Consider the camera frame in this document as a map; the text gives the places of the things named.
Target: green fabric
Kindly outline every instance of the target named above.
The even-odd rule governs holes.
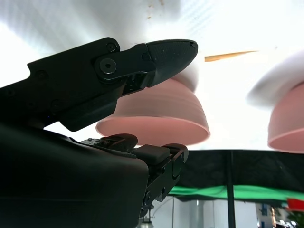
[[[205,189],[193,189],[175,186],[170,194],[174,195],[202,195],[215,198],[227,198],[226,186]],[[263,188],[257,186],[235,185],[234,198],[236,199],[270,199],[287,201],[287,198],[304,200],[304,193],[280,189]]]

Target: pink bowl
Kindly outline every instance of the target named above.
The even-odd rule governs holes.
[[[304,84],[275,106],[268,127],[269,147],[283,152],[304,153]]]
[[[183,84],[169,79],[152,88],[119,98],[111,116],[99,121],[103,136],[130,133],[139,145],[191,145],[210,135],[202,106]]]

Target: bolt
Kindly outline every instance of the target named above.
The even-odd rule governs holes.
[[[105,58],[100,61],[99,67],[103,73],[110,75],[116,71],[117,66],[114,60],[110,58]]]
[[[146,196],[145,196],[145,205],[148,205],[149,204],[149,201],[150,201],[150,197],[151,197],[151,192],[147,192],[146,193]]]
[[[114,51],[116,51],[116,49],[117,49],[116,45],[113,44],[113,43],[108,43],[108,44],[106,45],[106,48],[108,49],[109,52],[114,52]]]
[[[146,52],[146,53],[142,54],[142,59],[143,59],[143,61],[150,61],[151,56],[149,55],[148,52]]]

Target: metal pole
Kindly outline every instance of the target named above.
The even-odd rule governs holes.
[[[233,151],[227,152],[227,202],[228,202],[228,223],[229,228],[236,228],[236,217],[234,212],[233,192]]]

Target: red object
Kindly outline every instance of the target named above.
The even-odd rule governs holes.
[[[287,199],[287,210],[304,211],[304,201],[298,199]]]
[[[111,116],[98,122],[103,136],[133,134],[139,145],[191,145],[210,133],[202,106],[183,84],[169,79],[152,88],[118,99]]]

